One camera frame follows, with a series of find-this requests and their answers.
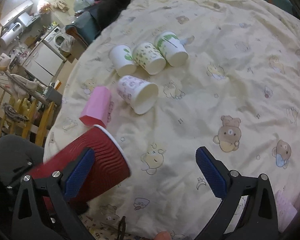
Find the white kitchen cabinet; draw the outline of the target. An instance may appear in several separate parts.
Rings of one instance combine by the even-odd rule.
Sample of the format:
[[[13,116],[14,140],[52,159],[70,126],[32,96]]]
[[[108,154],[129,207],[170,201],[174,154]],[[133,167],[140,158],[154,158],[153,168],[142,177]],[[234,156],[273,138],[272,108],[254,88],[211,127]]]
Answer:
[[[40,42],[22,64],[22,67],[44,85],[49,85],[63,59]]]

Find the white cup green leaf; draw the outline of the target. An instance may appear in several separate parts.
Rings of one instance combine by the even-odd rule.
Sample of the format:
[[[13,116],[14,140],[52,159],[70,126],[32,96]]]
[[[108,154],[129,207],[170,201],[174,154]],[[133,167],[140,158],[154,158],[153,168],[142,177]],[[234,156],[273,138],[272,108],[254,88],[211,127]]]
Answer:
[[[127,45],[114,46],[109,52],[109,58],[120,77],[131,75],[136,71],[132,51]]]

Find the pink paper box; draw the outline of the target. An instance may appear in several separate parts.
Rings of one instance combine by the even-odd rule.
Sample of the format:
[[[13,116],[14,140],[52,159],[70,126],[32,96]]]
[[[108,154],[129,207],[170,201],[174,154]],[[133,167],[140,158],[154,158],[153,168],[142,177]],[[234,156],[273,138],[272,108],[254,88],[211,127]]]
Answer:
[[[111,100],[110,90],[104,86],[96,87],[85,104],[79,119],[86,126],[100,125],[106,128],[111,121],[113,107],[114,102]]]

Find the white cup green plant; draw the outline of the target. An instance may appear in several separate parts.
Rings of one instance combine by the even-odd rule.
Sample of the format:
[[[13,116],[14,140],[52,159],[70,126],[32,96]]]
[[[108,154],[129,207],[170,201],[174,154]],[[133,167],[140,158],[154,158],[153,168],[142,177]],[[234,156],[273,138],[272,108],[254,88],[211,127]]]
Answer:
[[[181,67],[189,57],[177,35],[171,31],[159,34],[154,45],[172,67]]]

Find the white water heater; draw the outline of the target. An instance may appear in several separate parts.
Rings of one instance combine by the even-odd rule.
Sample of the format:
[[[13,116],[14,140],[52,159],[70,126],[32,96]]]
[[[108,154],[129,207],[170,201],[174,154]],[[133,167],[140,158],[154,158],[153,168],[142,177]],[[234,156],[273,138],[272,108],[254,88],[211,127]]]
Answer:
[[[10,43],[17,37],[19,36],[23,31],[23,25],[19,22],[16,22],[14,25],[2,35],[0,38],[0,46],[2,48],[6,48],[7,46],[10,45]]]

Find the white plastic bag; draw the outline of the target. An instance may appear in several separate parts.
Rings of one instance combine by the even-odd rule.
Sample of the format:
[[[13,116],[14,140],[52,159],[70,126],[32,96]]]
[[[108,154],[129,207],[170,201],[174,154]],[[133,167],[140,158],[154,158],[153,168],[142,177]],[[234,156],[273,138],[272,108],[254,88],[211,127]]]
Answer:
[[[94,4],[95,0],[75,0],[74,1],[74,11],[77,12],[79,10],[83,10]]]

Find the cream cartoon bear duvet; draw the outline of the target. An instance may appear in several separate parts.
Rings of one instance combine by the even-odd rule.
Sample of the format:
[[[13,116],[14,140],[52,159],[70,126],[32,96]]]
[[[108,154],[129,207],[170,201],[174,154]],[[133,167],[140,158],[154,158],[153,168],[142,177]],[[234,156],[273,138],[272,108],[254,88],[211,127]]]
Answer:
[[[134,76],[156,83],[158,100],[137,115],[116,91],[110,50],[175,33],[189,55],[179,67]],[[217,199],[195,161],[205,146],[244,176],[268,175],[279,226],[300,208],[300,20],[264,0],[132,0],[74,66],[44,160],[88,130],[79,119],[92,90],[111,91],[109,133],[132,175],[89,203],[80,219],[95,239],[168,231],[192,239]]]

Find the grey trash bin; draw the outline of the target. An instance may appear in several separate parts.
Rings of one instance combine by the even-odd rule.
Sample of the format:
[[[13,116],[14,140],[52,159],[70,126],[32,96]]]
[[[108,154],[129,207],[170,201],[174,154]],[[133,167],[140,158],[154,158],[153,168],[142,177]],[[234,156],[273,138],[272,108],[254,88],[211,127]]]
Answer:
[[[57,106],[60,106],[62,104],[62,94],[51,86],[48,87],[44,98],[48,102],[54,102]]]

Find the white washing machine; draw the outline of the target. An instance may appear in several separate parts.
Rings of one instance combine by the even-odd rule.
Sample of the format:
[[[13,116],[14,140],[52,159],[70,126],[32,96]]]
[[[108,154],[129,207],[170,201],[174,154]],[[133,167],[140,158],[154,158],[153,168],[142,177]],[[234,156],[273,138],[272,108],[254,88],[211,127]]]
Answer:
[[[45,45],[47,45],[50,49],[54,50],[56,53],[61,51],[61,44],[67,38],[66,33],[60,26],[55,26],[47,36],[43,39]]]

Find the dark clothes pile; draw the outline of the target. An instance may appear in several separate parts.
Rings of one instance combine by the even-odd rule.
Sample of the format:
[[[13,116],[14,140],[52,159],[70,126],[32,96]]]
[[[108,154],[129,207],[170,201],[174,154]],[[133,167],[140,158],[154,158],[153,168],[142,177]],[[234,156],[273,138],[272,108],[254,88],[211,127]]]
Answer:
[[[66,34],[89,46],[103,29],[117,20],[131,0],[93,0],[93,4],[76,11],[74,22],[65,26]]]

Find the white cup purple print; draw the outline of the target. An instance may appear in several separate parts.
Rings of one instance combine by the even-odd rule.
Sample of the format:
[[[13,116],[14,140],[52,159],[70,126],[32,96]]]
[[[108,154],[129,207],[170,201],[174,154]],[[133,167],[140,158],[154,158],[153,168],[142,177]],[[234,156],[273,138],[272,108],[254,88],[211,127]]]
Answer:
[[[155,105],[159,88],[155,83],[125,75],[118,81],[117,93],[136,114],[142,115]]]

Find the red ripple paper cup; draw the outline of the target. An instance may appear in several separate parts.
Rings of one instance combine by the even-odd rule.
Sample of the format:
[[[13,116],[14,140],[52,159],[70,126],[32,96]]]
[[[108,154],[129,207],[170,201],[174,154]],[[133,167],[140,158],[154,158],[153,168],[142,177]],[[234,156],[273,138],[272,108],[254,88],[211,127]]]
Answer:
[[[70,175],[70,184],[63,191],[70,204],[86,203],[130,177],[131,170],[122,148],[100,125],[94,125],[54,157],[31,169],[29,174],[34,179],[42,179],[55,171],[63,172],[86,148],[92,150],[87,160],[93,163],[80,163],[76,173]]]

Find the white cup yellow pattern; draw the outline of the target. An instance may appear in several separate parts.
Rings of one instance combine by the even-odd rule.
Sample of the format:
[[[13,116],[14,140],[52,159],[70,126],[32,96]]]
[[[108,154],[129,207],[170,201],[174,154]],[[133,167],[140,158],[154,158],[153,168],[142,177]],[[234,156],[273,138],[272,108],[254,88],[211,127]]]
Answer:
[[[157,75],[166,67],[166,60],[151,42],[138,44],[132,52],[134,61],[149,75]]]

